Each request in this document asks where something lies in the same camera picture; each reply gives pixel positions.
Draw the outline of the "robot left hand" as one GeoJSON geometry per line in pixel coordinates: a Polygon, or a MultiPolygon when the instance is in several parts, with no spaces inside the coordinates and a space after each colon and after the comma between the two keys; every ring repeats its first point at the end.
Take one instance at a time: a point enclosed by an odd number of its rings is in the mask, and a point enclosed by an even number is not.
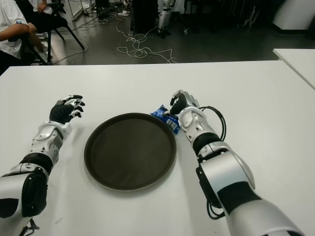
{"type": "Polygon", "coordinates": [[[66,124],[76,117],[81,118],[84,106],[83,96],[69,95],[64,99],[58,100],[52,107],[49,121],[66,124]]]}

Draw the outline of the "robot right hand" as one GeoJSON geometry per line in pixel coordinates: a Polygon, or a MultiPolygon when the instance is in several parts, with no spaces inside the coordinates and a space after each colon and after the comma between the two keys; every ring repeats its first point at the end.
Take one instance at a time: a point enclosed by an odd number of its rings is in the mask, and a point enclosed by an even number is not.
{"type": "Polygon", "coordinates": [[[169,113],[171,115],[178,115],[183,109],[186,107],[198,107],[198,101],[190,95],[187,91],[178,90],[175,92],[170,100],[170,110],[169,113]]]}

